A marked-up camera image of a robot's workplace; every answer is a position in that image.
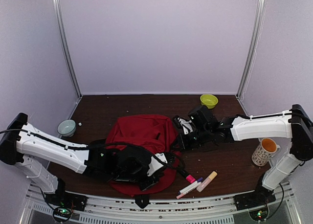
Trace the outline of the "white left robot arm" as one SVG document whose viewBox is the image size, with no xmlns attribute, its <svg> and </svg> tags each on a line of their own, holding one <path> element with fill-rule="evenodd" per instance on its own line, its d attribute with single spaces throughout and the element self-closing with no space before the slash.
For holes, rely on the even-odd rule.
<svg viewBox="0 0 313 224">
<path fill-rule="evenodd" d="M 1 161 L 20 167 L 59 206 L 70 202 L 65 183 L 43 168 L 35 157 L 102 182 L 134 182 L 141 190 L 158 183 L 159 174 L 168 165 L 164 153 L 154 154 L 128 143 L 122 143 L 124 149 L 119 150 L 108 149 L 102 141 L 89 145 L 65 141 L 32 126 L 24 113 L 19 113 L 0 134 Z"/>
</svg>

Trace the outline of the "pastel yellow pink highlighter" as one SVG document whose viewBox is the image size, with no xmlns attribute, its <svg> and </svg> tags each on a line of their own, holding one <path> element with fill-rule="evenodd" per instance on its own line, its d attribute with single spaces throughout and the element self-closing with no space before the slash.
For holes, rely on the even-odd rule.
<svg viewBox="0 0 313 224">
<path fill-rule="evenodd" d="M 217 172 L 213 171 L 205 180 L 201 182 L 201 184 L 196 188 L 198 192 L 202 192 L 204 188 L 206 188 L 209 183 L 217 176 Z"/>
</svg>

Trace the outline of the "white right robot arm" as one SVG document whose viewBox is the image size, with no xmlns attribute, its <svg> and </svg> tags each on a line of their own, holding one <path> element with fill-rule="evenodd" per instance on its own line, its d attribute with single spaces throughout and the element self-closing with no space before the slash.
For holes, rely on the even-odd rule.
<svg viewBox="0 0 313 224">
<path fill-rule="evenodd" d="M 291 139 L 291 148 L 275 167 L 260 177 L 251 201 L 261 205 L 272 195 L 279 183 L 297 167 L 313 157 L 313 123 L 299 104 L 279 113 L 225 117 L 218 121 L 206 106 L 192 109 L 189 120 L 175 116 L 173 123 L 183 132 L 178 136 L 181 151 L 198 148 L 208 142 L 233 143 L 255 138 L 280 137 Z"/>
</svg>

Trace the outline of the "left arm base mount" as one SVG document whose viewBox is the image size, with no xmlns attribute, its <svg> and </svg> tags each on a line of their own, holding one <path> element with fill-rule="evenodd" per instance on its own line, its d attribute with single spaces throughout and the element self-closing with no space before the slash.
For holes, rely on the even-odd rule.
<svg viewBox="0 0 313 224">
<path fill-rule="evenodd" d="M 65 182 L 57 178 L 57 187 L 54 192 L 45 194 L 45 199 L 49 204 L 63 208 L 84 211 L 88 198 L 84 195 L 69 193 L 65 190 Z"/>
</svg>

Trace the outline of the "red student backpack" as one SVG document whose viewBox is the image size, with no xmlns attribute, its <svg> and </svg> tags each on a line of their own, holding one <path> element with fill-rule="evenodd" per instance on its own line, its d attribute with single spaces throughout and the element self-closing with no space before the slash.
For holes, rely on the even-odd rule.
<svg viewBox="0 0 313 224">
<path fill-rule="evenodd" d="M 171 119 L 157 114 L 144 114 L 121 117 L 109 132 L 106 143 L 125 142 L 142 146 L 150 152 L 169 152 L 170 146 L 178 136 Z M 140 195 L 158 193 L 168 188 L 176 178 L 176 170 L 167 168 L 157 184 L 146 191 L 139 185 L 130 182 L 109 182 L 110 186 L 120 193 L 136 198 Z"/>
</svg>

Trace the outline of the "black pink highlighter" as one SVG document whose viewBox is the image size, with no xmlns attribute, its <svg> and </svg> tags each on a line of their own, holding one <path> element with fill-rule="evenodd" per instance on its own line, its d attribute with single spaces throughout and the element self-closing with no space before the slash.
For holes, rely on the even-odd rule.
<svg viewBox="0 0 313 224">
<path fill-rule="evenodd" d="M 186 170 L 184 169 L 180 169 L 178 170 L 178 173 L 185 179 L 187 180 L 189 183 L 194 183 L 196 181 L 196 179 Z"/>
</svg>

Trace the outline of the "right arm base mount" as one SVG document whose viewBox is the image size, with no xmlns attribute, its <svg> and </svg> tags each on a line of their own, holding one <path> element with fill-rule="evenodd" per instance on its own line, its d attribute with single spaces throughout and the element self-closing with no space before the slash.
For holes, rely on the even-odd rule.
<svg viewBox="0 0 313 224">
<path fill-rule="evenodd" d="M 273 191 L 264 188 L 261 180 L 258 181 L 254 191 L 234 196 L 237 211 L 266 205 L 274 201 L 276 201 L 276 197 Z"/>
</svg>

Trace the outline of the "purple capped white marker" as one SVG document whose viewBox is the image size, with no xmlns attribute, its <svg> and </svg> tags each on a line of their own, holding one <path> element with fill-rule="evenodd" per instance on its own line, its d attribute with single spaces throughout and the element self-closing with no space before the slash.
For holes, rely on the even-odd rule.
<svg viewBox="0 0 313 224">
<path fill-rule="evenodd" d="M 179 190 L 179 194 L 184 193 L 185 191 L 187 191 L 188 189 L 194 187 L 195 185 L 197 185 L 199 182 L 201 182 L 203 180 L 203 178 L 199 178 L 198 180 L 194 181 L 193 183 L 191 183 L 190 185 L 188 185 L 187 187 Z"/>
</svg>

